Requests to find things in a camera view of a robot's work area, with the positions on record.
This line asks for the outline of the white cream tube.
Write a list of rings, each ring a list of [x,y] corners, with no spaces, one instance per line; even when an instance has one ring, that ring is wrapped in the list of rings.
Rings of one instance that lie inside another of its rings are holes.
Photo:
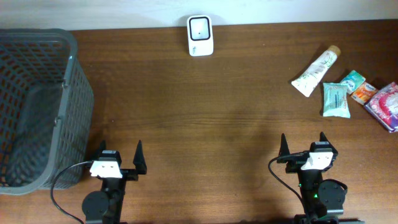
[[[291,82],[292,86],[304,96],[309,97],[340,54],[341,50],[337,46],[329,46],[301,76]]]

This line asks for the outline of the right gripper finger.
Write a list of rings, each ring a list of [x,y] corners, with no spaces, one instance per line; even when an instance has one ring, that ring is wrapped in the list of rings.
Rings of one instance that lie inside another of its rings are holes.
[[[332,151],[336,151],[335,147],[331,144],[331,142],[327,139],[325,136],[324,132],[320,133],[320,142],[327,142],[327,145],[329,145],[330,148],[332,148]]]
[[[280,149],[279,149],[279,157],[282,156],[289,156],[290,155],[290,150],[289,150],[289,145],[287,143],[287,139],[284,133],[281,135],[281,140],[280,140]]]

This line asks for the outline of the green small tissue pack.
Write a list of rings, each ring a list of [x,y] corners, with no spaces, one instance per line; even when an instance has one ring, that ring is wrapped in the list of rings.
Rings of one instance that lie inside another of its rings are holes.
[[[346,84],[348,86],[347,93],[351,95],[355,90],[359,88],[366,81],[366,78],[363,77],[360,73],[355,70],[349,72],[347,76],[345,76],[340,83]]]

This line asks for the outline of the teal wet wipes pack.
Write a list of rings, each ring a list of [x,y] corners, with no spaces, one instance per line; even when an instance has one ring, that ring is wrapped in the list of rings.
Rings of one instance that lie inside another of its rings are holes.
[[[323,83],[324,105],[323,116],[350,118],[347,100],[348,84]]]

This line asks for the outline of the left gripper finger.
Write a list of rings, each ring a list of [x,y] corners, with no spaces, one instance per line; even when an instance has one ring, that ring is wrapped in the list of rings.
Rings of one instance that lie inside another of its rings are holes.
[[[93,154],[93,160],[97,161],[101,157],[101,154],[104,150],[106,150],[106,141],[102,140],[99,147],[95,150]]]
[[[143,153],[142,141],[137,143],[136,151],[133,158],[133,164],[137,174],[147,174],[147,165]]]

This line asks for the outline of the orange small tissue pack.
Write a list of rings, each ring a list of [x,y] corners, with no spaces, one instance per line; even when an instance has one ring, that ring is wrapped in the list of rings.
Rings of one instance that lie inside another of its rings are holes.
[[[351,97],[359,104],[365,105],[377,92],[377,88],[364,82],[351,94]]]

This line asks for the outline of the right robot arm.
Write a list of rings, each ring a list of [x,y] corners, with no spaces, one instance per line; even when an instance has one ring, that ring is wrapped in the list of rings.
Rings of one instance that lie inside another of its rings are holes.
[[[320,133],[320,140],[311,143],[310,149],[290,153],[284,134],[281,135],[277,163],[285,164],[285,172],[298,175],[300,201],[304,214],[294,216],[294,223],[338,223],[343,214],[343,204],[348,187],[334,179],[324,179],[322,174],[333,166],[338,151]]]

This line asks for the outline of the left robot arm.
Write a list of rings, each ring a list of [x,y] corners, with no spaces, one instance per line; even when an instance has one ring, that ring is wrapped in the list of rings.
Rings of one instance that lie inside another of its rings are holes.
[[[82,202],[85,222],[90,224],[120,223],[126,183],[147,174],[142,142],[137,143],[133,169],[121,168],[119,151],[107,150],[102,141],[92,157],[90,175],[102,181],[101,189],[89,193]]]

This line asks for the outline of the red purple tissue pack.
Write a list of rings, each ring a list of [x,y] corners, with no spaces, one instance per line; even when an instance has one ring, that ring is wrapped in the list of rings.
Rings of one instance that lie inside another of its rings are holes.
[[[397,84],[379,90],[364,106],[390,133],[397,132]]]

